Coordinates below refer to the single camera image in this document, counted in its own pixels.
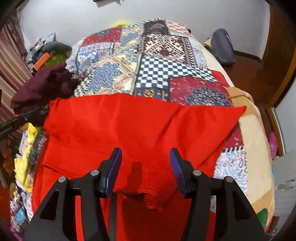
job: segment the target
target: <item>backpack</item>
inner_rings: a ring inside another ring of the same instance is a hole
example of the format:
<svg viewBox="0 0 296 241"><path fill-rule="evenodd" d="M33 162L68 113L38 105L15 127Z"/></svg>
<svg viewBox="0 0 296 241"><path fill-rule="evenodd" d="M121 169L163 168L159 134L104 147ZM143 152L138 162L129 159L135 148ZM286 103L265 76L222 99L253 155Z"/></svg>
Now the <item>backpack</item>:
<svg viewBox="0 0 296 241"><path fill-rule="evenodd" d="M227 31L223 28L216 30L211 39L211 53L221 65L233 65L234 58L233 46Z"/></svg>

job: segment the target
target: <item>white wall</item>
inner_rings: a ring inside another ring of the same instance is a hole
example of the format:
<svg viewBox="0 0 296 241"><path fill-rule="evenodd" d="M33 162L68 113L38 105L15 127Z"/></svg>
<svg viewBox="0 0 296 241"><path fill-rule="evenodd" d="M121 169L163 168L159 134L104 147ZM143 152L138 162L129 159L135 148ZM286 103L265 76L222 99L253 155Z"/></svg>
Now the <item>white wall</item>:
<svg viewBox="0 0 296 241"><path fill-rule="evenodd" d="M263 58L267 39L268 39L268 33L269 33L269 24L270 24L270 6L267 2L264 2L264 18L262 21L262 35L261 35L261 47L259 52L259 58Z"/></svg>
<svg viewBox="0 0 296 241"><path fill-rule="evenodd" d="M284 139L286 152L296 148L296 81L294 80L288 93L276 107L276 115L279 121Z"/></svg>
<svg viewBox="0 0 296 241"><path fill-rule="evenodd" d="M21 29L29 42L56 32L68 45L110 28L118 20L136 23L163 18L185 24L203 43L225 28L234 49L259 56L265 19L264 0L29 0L22 12Z"/></svg>
<svg viewBox="0 0 296 241"><path fill-rule="evenodd" d="M22 33L23 37L24 37L24 45L26 50L29 52L30 47L34 44L34 42L30 42L27 38L27 36L24 34L24 32Z"/></svg>

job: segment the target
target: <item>folded fabric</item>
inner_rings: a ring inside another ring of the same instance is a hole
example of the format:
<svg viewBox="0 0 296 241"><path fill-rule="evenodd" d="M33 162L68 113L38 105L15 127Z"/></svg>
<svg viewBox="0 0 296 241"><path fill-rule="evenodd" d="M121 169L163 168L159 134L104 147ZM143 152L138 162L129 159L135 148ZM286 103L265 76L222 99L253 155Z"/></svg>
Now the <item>folded fabric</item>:
<svg viewBox="0 0 296 241"><path fill-rule="evenodd" d="M68 98L78 85L77 79L71 79L66 64L41 68L13 96L10 107L15 113L21 113L37 106L43 106L55 98Z"/></svg>

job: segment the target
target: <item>pink shoe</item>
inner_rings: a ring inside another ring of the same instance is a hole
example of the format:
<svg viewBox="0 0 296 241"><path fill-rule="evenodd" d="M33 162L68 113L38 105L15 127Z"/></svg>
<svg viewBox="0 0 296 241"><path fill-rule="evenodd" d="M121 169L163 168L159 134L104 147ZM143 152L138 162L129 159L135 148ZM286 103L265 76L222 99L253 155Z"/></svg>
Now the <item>pink shoe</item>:
<svg viewBox="0 0 296 241"><path fill-rule="evenodd" d="M270 133L268 142L269 142L269 146L270 146L271 158L274 160L276 158L276 152L279 147L279 144L276 140L276 134L274 132Z"/></svg>

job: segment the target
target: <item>pink curtain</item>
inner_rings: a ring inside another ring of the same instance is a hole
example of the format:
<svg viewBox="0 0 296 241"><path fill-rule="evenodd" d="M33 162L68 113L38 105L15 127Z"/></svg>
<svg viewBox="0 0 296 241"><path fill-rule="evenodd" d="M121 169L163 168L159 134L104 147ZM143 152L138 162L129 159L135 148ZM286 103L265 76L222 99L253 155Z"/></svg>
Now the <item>pink curtain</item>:
<svg viewBox="0 0 296 241"><path fill-rule="evenodd" d="M28 81L32 75L24 63L23 38L15 22L8 22L0 31L0 89L2 90L0 106L0 122L15 117L10 109L10 102L17 90Z"/></svg>

